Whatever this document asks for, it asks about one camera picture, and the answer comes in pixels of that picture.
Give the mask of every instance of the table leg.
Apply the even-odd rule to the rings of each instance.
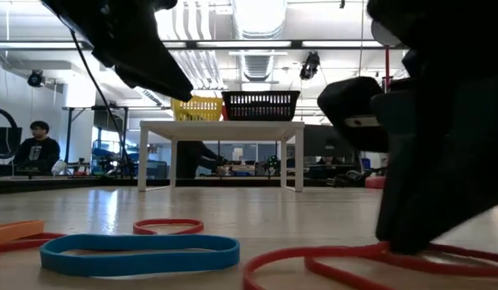
[[[139,163],[138,163],[138,191],[144,192],[147,190],[147,145],[149,142],[149,131],[146,128],[141,128],[139,134]]]
[[[287,139],[282,138],[281,142],[281,169],[280,169],[280,180],[281,187],[287,187]]]
[[[170,150],[170,186],[176,186],[177,174],[177,140],[172,139],[172,148]]]
[[[304,155],[305,155],[305,132],[304,129],[296,130],[296,193],[303,192],[304,186]]]

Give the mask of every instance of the person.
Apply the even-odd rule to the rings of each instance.
[[[31,124],[33,138],[26,139],[13,159],[15,165],[32,162],[41,172],[50,172],[59,160],[60,147],[56,140],[48,137],[50,127],[46,122],[34,121]]]
[[[333,156],[323,156],[317,162],[317,165],[331,165],[333,163]]]
[[[177,142],[177,178],[195,178],[199,166],[216,172],[217,167],[225,161],[224,158],[217,156],[201,141]]]

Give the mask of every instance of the computer monitor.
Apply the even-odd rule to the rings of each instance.
[[[332,126],[305,125],[305,156],[343,157],[353,153]]]
[[[22,128],[0,127],[0,155],[7,155],[11,151],[16,151],[21,141]]]

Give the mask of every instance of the yellow basket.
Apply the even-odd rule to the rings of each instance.
[[[188,102],[172,99],[172,111],[176,121],[218,121],[222,114],[222,99],[197,96]]]

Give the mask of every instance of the desk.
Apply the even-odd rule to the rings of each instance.
[[[287,141],[296,137],[296,172],[303,172],[304,129],[303,122],[248,122],[248,121],[142,121],[139,141],[138,190],[147,191],[147,155],[149,132],[171,140],[170,186],[176,186],[177,141],[280,141],[281,174],[280,185],[284,188],[303,191],[303,175],[295,176],[295,188],[287,187]]]

